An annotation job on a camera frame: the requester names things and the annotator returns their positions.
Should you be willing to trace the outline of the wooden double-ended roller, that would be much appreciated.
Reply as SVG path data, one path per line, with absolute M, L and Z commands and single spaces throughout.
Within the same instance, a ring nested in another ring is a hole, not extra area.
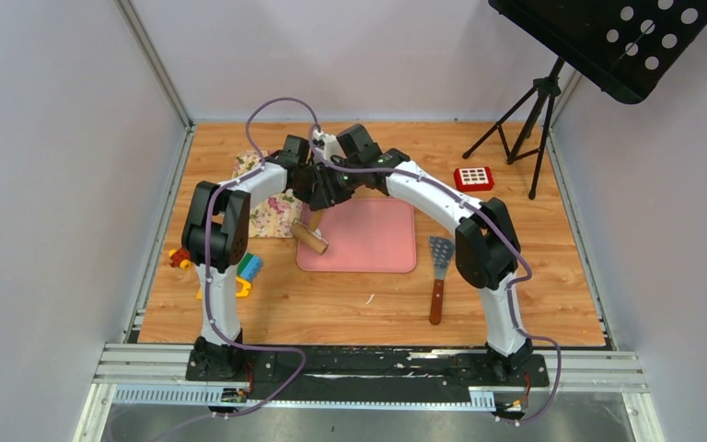
M 297 217 L 294 219 L 290 229 L 292 235 L 301 244 L 305 244 L 318 255 L 323 255 L 329 247 L 329 242 L 323 238 L 319 231 L 319 224 L 323 215 L 323 210 L 310 211 L 307 222 L 303 221 L 301 217 Z

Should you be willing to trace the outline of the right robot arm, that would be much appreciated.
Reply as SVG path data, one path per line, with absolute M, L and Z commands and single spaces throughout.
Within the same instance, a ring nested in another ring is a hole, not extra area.
M 503 201 L 484 202 L 437 180 L 399 149 L 383 150 L 355 124 L 337 135 L 310 129 L 310 146 L 344 189 L 366 186 L 402 200 L 453 236 L 458 273 L 475 287 L 487 324 L 489 371 L 512 384 L 526 371 L 532 340 L 523 328 L 515 294 L 516 272 L 526 264 Z

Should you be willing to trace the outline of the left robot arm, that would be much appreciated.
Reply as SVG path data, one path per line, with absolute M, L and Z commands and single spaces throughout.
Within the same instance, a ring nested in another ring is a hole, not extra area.
M 289 189 L 311 186 L 311 158 L 319 135 L 289 135 L 284 147 L 259 158 L 246 172 L 219 183 L 196 185 L 181 234 L 200 279 L 203 327 L 187 365 L 190 381 L 238 378 L 245 354 L 237 307 L 237 274 L 249 242 L 251 206 Z

